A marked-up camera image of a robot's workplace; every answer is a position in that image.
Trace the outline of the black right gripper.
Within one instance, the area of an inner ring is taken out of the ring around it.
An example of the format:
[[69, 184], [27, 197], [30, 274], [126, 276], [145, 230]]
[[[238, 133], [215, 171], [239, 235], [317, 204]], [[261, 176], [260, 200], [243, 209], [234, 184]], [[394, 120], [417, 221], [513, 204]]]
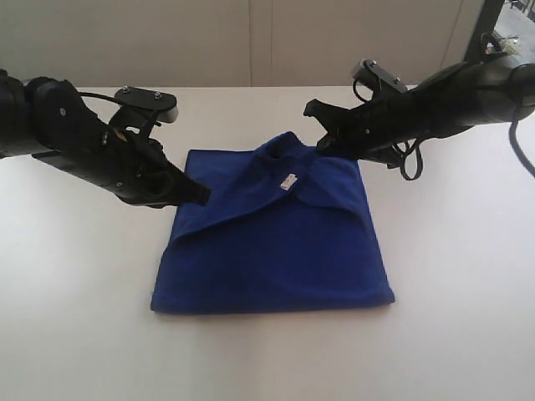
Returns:
[[420, 85], [352, 109], [312, 99], [303, 115], [316, 119], [325, 129], [335, 129], [334, 137], [325, 135], [317, 142], [321, 155], [357, 160], [370, 150], [435, 137], [441, 122], [439, 108], [440, 89]]

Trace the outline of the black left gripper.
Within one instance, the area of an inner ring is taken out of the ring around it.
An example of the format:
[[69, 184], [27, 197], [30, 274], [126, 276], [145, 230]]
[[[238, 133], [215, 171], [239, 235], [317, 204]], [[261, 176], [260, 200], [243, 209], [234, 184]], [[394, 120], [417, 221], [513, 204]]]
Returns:
[[160, 142], [101, 120], [40, 122], [32, 157], [133, 206], [205, 206], [211, 190], [166, 157]]

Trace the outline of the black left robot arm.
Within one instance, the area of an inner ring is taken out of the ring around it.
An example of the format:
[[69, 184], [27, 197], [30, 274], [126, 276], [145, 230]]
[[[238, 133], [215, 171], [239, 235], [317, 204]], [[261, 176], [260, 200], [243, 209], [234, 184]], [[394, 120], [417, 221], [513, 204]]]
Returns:
[[172, 94], [131, 86], [113, 96], [68, 80], [20, 81], [1, 72], [1, 156], [35, 160], [114, 194], [160, 209], [205, 205], [211, 191], [173, 165], [151, 131], [178, 115]]

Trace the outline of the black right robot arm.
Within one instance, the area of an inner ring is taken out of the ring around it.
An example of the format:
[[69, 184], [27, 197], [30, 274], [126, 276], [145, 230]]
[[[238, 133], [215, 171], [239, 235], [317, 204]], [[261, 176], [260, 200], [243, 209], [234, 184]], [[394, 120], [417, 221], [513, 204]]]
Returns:
[[325, 129], [317, 143], [324, 155], [402, 164], [396, 146], [411, 140], [444, 139], [476, 125], [525, 119], [534, 111], [534, 66], [509, 58], [452, 65], [408, 89], [369, 59], [361, 61], [354, 80], [372, 96], [345, 109], [317, 99], [304, 116]]

